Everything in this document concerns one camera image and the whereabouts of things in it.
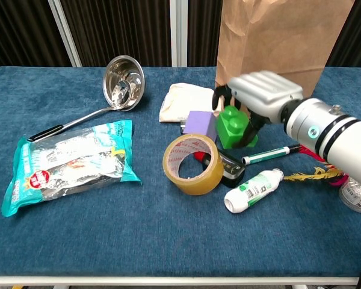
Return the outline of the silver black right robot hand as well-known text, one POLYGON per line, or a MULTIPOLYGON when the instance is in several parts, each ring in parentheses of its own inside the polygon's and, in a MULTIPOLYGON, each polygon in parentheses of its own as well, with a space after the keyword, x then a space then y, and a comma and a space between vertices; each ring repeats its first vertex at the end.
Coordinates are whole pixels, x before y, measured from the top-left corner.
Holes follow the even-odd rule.
POLYGON ((236 108, 244 105, 250 112, 249 123, 234 148, 247 146, 265 124, 284 122, 284 107, 304 99, 300 85, 268 70, 245 73, 216 87, 212 109, 217 108, 220 97, 225 107, 234 98, 236 108))

